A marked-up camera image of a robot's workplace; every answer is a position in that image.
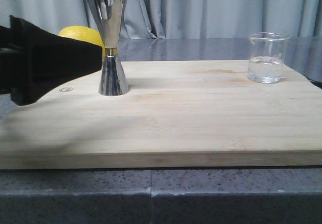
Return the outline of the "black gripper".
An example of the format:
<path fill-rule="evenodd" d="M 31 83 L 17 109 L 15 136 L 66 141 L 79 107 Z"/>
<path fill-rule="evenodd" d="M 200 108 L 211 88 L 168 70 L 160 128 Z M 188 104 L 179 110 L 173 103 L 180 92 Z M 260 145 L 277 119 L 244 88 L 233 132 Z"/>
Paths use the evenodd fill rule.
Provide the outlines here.
<path fill-rule="evenodd" d="M 19 106 L 101 69 L 101 46 L 54 35 L 14 16 L 10 26 L 11 31 L 1 26 L 1 95 L 11 90 L 11 100 Z M 10 63 L 11 32 L 17 53 Z"/>

